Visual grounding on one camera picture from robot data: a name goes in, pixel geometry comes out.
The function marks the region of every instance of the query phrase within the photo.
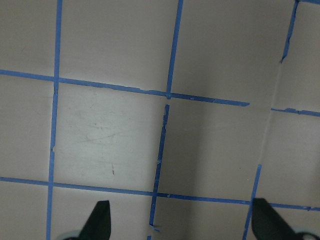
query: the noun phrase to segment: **floor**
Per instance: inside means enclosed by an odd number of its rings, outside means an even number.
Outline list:
[[[319,0],[2,0],[0,236],[320,234]]]

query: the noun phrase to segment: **grid line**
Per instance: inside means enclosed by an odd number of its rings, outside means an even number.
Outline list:
[[[298,0],[298,1],[302,2],[302,3],[319,4],[320,5],[320,0]]]
[[[48,186],[49,185],[49,182],[47,182],[47,181],[38,181],[38,180],[14,178],[14,177],[4,177],[4,176],[0,176],[0,182],[29,184],[29,185],[38,185],[38,186],[39,185],[40,186]],[[60,183],[60,182],[54,182],[53,187],[54,188],[66,188],[66,189],[79,189],[79,190],[87,190],[87,191],[106,192],[106,193],[116,193],[116,194],[131,194],[131,195],[140,195],[140,196],[153,196],[153,194],[154,194],[152,191],[140,191],[140,190],[130,190],[130,189],[121,189],[121,188],[111,188],[111,187],[88,186],[88,185],[78,185],[78,184],[69,184],[69,183]],[[201,201],[201,202],[213,202],[213,203],[225,203],[225,204],[250,205],[250,201],[241,200],[241,199],[189,196],[189,195],[178,195],[178,194],[164,193],[164,192],[158,192],[157,197],[158,198],[179,199],[179,200],[185,200],[185,201]],[[280,209],[293,209],[293,210],[320,212],[320,207],[281,204],[281,203],[270,203],[270,204],[272,207],[280,208]]]
[[[252,189],[252,194],[251,194],[249,210],[248,210],[248,214],[247,214],[246,220],[245,220],[244,232],[243,232],[242,240],[247,240],[249,224],[250,224],[250,219],[251,219],[251,215],[252,215],[252,203],[253,203],[254,198],[256,197],[256,193],[257,193],[257,189],[258,189],[258,185],[259,185],[261,169],[262,169],[262,165],[258,165],[258,167],[256,169],[255,179],[254,179],[254,184],[253,184],[253,189]]]
[[[161,173],[161,166],[162,166],[162,158],[163,158],[163,154],[164,154],[164,147],[165,147],[165,140],[166,140],[166,131],[167,131],[166,125],[168,123],[169,110],[170,110],[170,106],[168,104],[165,105],[164,115],[163,115],[163,123],[162,123],[162,129],[161,129],[161,137],[160,137],[160,143],[159,143],[158,159],[157,159],[157,163],[156,163],[156,171],[155,171],[155,176],[154,176],[151,208],[150,208],[149,225],[156,231],[159,231],[159,230],[157,230],[154,226],[155,212],[156,212],[159,180],[160,180],[160,173]]]
[[[57,112],[58,112],[62,6],[63,6],[63,0],[57,0],[57,2],[56,2],[56,19],[55,19],[56,22],[55,22],[55,45],[54,45],[54,74],[53,74],[51,139],[50,139],[50,157],[49,157],[49,170],[48,170],[48,172],[49,172],[48,194],[47,194],[47,209],[46,209],[46,240],[51,239],[51,221],[52,221],[54,169],[55,169],[54,147],[56,145]]]
[[[308,111],[308,110],[297,110],[295,108],[286,108],[286,109],[271,108],[271,111],[320,117],[320,112]]]
[[[284,59],[287,57],[288,52],[289,52],[290,39],[291,39],[292,33],[294,31],[298,4],[299,4],[299,1],[298,0],[294,0],[293,10],[292,10],[291,19],[290,19],[290,25],[289,25],[288,34],[287,34],[286,40],[285,40],[285,45],[284,45],[284,50],[283,50],[281,63],[283,63]]]
[[[179,30],[180,30],[180,22],[181,22],[183,5],[184,5],[184,0],[178,0],[178,6],[176,9],[176,18],[175,18],[175,24],[174,24],[172,47],[171,47],[171,56],[170,56],[170,63],[169,63],[169,70],[168,70],[168,80],[167,80],[167,84],[166,84],[166,94],[167,94],[166,97],[167,97],[167,99],[170,99],[170,97],[171,97],[172,80],[173,80],[173,76],[174,76],[174,68],[175,68],[178,37],[179,37]]]

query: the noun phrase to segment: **white floor tile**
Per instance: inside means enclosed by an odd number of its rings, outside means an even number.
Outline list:
[[[54,74],[56,0],[2,0],[0,69]]]
[[[164,97],[59,87],[56,182],[152,191]]]
[[[301,2],[277,91],[275,108],[320,112],[320,5]]]
[[[268,113],[172,99],[159,191],[249,200]]]
[[[274,112],[257,196],[278,204],[319,207],[319,118]]]
[[[0,182],[0,236],[46,239],[48,187]]]
[[[270,104],[293,5],[184,1],[172,91]]]
[[[48,180],[53,83],[0,75],[0,176]]]
[[[52,240],[76,237],[98,201],[110,201],[110,240],[147,239],[151,196],[55,188]]]
[[[60,75],[165,91],[177,0],[63,2]]]

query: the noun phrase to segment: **blue painter's tape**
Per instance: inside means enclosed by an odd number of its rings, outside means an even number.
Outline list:
[[[245,220],[244,232],[243,232],[242,240],[246,240],[247,239],[250,219],[251,219],[251,215],[252,215],[252,202],[253,202],[253,199],[256,197],[261,169],[262,169],[262,166],[258,165],[258,167],[256,169],[256,174],[255,174],[255,179],[254,179],[254,184],[253,184],[253,189],[252,189],[252,194],[251,194],[250,206],[249,206],[248,214],[247,214],[246,220]]]
[[[149,225],[149,226],[152,228],[152,230],[160,233],[160,230],[158,228],[156,228],[155,226],[153,226],[153,225]]]
[[[279,203],[270,203],[274,208],[281,209],[297,209],[297,210],[306,210],[306,211],[320,211],[320,207],[311,207],[311,206],[299,206],[299,205],[288,205],[288,204],[279,204]]]
[[[160,193],[160,192],[157,194],[157,196],[160,197],[160,198],[180,199],[180,200],[189,200],[189,201],[225,203],[225,204],[243,204],[243,205],[249,205],[250,204],[250,201],[245,201],[245,200],[214,198],[214,197],[202,197],[202,196],[185,196],[185,195],[167,194],[167,193]]]
[[[55,19],[55,48],[54,48],[54,77],[59,77],[60,70],[60,45],[61,45],[61,22],[63,0],[57,0]]]
[[[21,179],[21,178],[14,178],[14,177],[3,177],[3,176],[0,176],[0,182],[48,186],[47,181],[37,181],[37,180]]]
[[[286,108],[286,109],[271,108],[271,111],[320,117],[320,112],[317,112],[317,111],[307,111],[307,110],[296,110],[296,109],[294,109],[294,108]]]
[[[120,85],[113,85],[113,84],[101,83],[101,82],[83,81],[83,80],[76,80],[76,79],[69,79],[69,78],[59,78],[59,82],[64,84],[74,84],[74,85],[89,86],[94,88],[106,88],[106,89],[113,89],[118,91],[138,93],[138,94],[149,94],[149,95],[156,95],[156,96],[163,96],[163,97],[166,96],[166,93],[164,91],[142,90],[137,87],[120,86]]]
[[[156,165],[156,171],[155,171],[155,177],[154,177],[153,195],[152,195],[151,208],[150,208],[149,225],[152,226],[152,228],[154,228],[157,193],[158,193],[158,188],[159,188],[159,179],[160,179],[160,173],[161,173],[162,158],[163,158],[163,154],[164,154],[166,131],[167,131],[166,125],[168,123],[169,109],[170,109],[170,106],[165,105],[162,130],[161,130],[161,137],[160,137],[160,144],[159,144],[159,151],[158,151],[158,159],[157,159],[157,165]]]
[[[53,201],[53,184],[49,182],[47,211],[46,211],[46,240],[51,239],[51,219],[52,219],[52,201]]]
[[[53,102],[52,102],[48,195],[47,195],[47,209],[46,209],[46,240],[51,239],[52,202],[53,202],[54,169],[55,169],[54,147],[56,145],[57,112],[58,112],[62,6],[63,6],[63,0],[57,0],[56,19],[55,19],[54,74],[53,74],[54,93],[53,93]]]
[[[305,2],[310,4],[320,4],[320,0],[299,0],[299,2]]]
[[[177,52],[178,37],[179,37],[179,30],[180,30],[180,22],[181,22],[183,5],[184,5],[184,0],[179,0],[178,7],[176,10],[176,18],[175,18],[173,40],[172,40],[172,47],[171,47],[170,64],[169,64],[169,71],[168,71],[168,80],[167,80],[167,84],[166,84],[166,93],[167,93],[168,99],[170,99],[172,80],[173,80],[173,76],[174,76],[176,52]]]
[[[80,189],[80,190],[109,192],[109,193],[117,193],[117,194],[132,194],[132,195],[142,195],[142,196],[153,195],[153,192],[151,191],[139,191],[139,190],[129,190],[129,189],[120,189],[120,188],[101,187],[101,186],[86,186],[86,185],[76,185],[76,184],[58,183],[58,182],[53,183],[53,186],[57,188]]]
[[[8,70],[0,69],[0,74],[7,75],[7,76],[20,77],[20,78],[27,78],[27,79],[44,80],[44,81],[50,81],[50,82],[54,81],[53,76],[31,74],[31,73],[20,72],[20,71],[8,71]]]
[[[233,106],[240,106],[240,107],[246,107],[250,105],[249,102],[244,102],[244,101],[225,100],[225,99],[219,99],[219,98],[194,96],[194,95],[187,95],[187,94],[181,94],[181,93],[172,93],[171,97],[176,99],[187,99],[192,101],[200,101],[200,102],[207,102],[207,103],[214,103],[214,104],[226,104],[226,105],[233,105]]]
[[[293,10],[291,14],[291,19],[290,19],[290,25],[288,29],[288,33],[286,35],[286,40],[285,40],[285,45],[284,45],[284,50],[283,50],[283,55],[281,58],[281,63],[284,61],[284,59],[287,57],[288,52],[289,52],[289,46],[290,46],[290,39],[292,37],[292,33],[294,31],[294,26],[295,26],[295,20],[296,20],[296,13],[297,13],[297,8],[298,8],[299,1],[295,0],[294,5],[293,5]]]

